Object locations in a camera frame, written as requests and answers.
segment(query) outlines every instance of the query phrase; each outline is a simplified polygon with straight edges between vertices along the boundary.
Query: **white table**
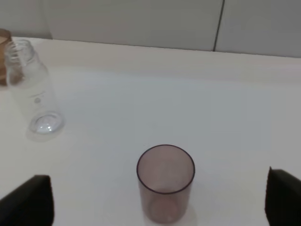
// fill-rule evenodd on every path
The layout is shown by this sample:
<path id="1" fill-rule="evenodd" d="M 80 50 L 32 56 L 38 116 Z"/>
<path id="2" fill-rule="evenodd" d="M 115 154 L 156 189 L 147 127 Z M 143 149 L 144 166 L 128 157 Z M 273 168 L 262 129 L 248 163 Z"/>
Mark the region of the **white table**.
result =
<path id="1" fill-rule="evenodd" d="M 66 117 L 37 142 L 0 90 L 0 198 L 49 174 L 55 226 L 148 226 L 136 163 L 177 145 L 196 164 L 179 226 L 267 226 L 269 166 L 301 178 L 301 59 L 30 39 Z"/>

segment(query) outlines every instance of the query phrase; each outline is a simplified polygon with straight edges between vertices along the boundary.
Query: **brown object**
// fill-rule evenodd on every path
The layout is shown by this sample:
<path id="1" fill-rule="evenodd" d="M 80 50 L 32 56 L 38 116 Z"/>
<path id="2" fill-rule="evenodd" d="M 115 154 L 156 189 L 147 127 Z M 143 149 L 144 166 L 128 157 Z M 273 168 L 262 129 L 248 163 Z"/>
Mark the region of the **brown object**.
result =
<path id="1" fill-rule="evenodd" d="M 158 145 L 137 164 L 142 208 L 157 223 L 170 224 L 185 213 L 195 166 L 191 156 L 173 145 Z"/>
<path id="2" fill-rule="evenodd" d="M 0 85 L 6 85 L 6 69 L 4 65 L 4 48 L 11 40 L 9 31 L 0 29 Z"/>

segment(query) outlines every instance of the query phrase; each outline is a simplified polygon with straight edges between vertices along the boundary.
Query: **brown plastic cup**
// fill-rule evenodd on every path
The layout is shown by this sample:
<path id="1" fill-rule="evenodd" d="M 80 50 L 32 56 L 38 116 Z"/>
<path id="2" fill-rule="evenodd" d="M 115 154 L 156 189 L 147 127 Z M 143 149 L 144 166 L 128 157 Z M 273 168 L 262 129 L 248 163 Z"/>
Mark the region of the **brown plastic cup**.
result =
<path id="1" fill-rule="evenodd" d="M 0 85 L 6 85 L 6 69 L 4 65 L 4 47 L 11 41 L 9 31 L 0 29 Z"/>
<path id="2" fill-rule="evenodd" d="M 140 196 L 145 215 L 170 224 L 187 209 L 195 175 L 191 156 L 173 145 L 158 145 L 144 152 L 137 164 Z"/>

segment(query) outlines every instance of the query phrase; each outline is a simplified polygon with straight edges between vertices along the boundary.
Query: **clear plastic bottle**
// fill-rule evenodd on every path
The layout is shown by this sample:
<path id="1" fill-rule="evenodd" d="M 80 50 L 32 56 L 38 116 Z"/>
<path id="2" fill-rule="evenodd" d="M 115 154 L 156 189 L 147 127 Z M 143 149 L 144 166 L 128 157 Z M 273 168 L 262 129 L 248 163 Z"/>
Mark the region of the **clear plastic bottle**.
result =
<path id="1" fill-rule="evenodd" d="M 10 42 L 5 47 L 8 87 L 29 123 L 39 134 L 58 131 L 63 116 L 56 104 L 47 68 L 27 40 Z"/>

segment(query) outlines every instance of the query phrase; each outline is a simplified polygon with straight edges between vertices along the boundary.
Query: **bottle bottom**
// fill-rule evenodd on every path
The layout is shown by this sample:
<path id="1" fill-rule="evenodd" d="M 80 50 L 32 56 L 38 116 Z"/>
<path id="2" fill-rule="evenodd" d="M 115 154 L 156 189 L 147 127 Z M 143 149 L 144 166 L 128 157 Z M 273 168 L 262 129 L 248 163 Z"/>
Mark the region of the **bottle bottom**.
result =
<path id="1" fill-rule="evenodd" d="M 59 113 L 49 111 L 36 115 L 29 124 L 29 129 L 34 133 L 49 134 L 58 131 L 63 124 L 63 117 Z"/>

